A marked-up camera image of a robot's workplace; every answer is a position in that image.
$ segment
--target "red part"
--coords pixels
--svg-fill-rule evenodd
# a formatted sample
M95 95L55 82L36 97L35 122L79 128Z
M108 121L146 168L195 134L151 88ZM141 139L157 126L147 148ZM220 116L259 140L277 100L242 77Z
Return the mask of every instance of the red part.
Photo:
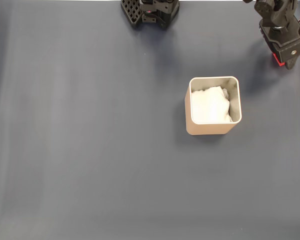
M276 56L274 53L272 53L272 54L273 54L273 56L274 56L274 58L275 58L276 62L279 64L279 66L280 66L280 67L282 67L282 66L284 66L284 65L285 65L285 63L284 63L284 62L279 62L279 59L277 58L277 56Z

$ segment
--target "table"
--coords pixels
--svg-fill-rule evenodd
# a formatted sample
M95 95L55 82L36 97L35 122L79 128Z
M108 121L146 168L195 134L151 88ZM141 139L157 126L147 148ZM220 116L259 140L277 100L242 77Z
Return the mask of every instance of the table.
M167 31L118 1L0 6L0 240L300 240L300 58L253 4L181 2ZM242 121L191 136L193 77L235 76Z

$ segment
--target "metal container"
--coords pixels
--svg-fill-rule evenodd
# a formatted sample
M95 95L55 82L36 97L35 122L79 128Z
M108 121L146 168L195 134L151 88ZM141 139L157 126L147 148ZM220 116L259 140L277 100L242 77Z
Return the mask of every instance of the metal container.
M221 86L229 94L229 115L233 122L195 122L193 120L192 92ZM242 118L239 81L234 76L195 77L188 86L185 99L186 131L191 135L226 134Z

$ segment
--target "crumpled fabric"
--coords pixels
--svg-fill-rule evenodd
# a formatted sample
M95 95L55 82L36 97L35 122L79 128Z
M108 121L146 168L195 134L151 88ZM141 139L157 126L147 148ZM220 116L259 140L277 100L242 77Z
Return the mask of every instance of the crumpled fabric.
M192 118L196 123L231 123L229 95L225 88L210 87L191 94Z

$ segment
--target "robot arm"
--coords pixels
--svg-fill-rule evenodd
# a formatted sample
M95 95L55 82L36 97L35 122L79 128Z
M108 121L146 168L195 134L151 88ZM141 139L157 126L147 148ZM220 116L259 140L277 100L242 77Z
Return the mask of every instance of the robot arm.
M121 0L130 24L157 23L167 28L179 11L179 0ZM298 0L256 0L261 33L280 65L292 69L300 56L300 20L295 17Z
M300 56L298 0L257 0L254 9L262 17L260 31L279 64L292 69Z

